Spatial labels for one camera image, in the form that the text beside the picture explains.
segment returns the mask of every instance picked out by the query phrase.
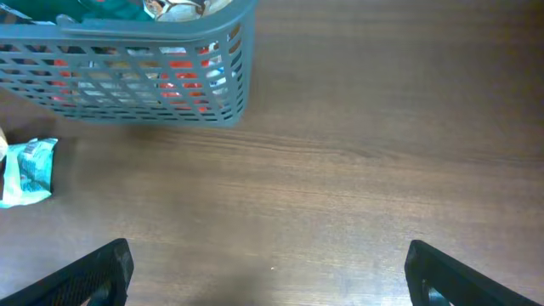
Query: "brown wooden tabletop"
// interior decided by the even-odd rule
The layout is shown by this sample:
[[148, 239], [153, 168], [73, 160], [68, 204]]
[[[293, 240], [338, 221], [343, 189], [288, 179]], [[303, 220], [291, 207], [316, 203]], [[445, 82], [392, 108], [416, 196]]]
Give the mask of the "brown wooden tabletop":
[[61, 119], [54, 196], [0, 211], [0, 296], [117, 237], [128, 305], [410, 305], [422, 239], [544, 303], [540, 1], [262, 0], [232, 129]]

